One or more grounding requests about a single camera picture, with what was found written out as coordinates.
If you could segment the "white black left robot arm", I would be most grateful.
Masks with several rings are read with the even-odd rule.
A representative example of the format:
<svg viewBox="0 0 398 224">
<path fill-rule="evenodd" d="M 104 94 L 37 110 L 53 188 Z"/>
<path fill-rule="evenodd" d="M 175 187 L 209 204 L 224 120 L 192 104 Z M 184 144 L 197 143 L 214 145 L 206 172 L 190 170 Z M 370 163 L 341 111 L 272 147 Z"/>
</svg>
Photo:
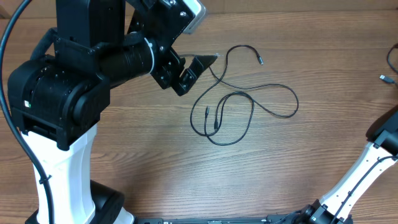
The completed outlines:
<svg viewBox="0 0 398 224">
<path fill-rule="evenodd" d="M 173 49 L 205 18 L 199 0 L 57 1 L 57 25 L 1 90 L 6 121 L 34 165 L 39 208 L 29 223 L 134 223 L 124 195 L 90 177 L 91 148 L 110 93 L 151 75 L 184 95 L 216 60 L 186 65 Z"/>
</svg>

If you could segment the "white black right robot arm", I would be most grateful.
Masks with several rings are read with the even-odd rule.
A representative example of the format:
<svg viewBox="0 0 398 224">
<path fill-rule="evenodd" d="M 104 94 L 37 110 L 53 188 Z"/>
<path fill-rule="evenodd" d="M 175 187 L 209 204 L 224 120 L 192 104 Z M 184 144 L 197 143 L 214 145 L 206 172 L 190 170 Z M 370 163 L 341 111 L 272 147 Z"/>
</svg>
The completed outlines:
<svg viewBox="0 0 398 224">
<path fill-rule="evenodd" d="M 378 118 L 366 133 L 368 143 L 343 178 L 320 200 L 307 205 L 294 223 L 353 223 L 350 211 L 370 185 L 397 163 L 397 107 Z"/>
</svg>

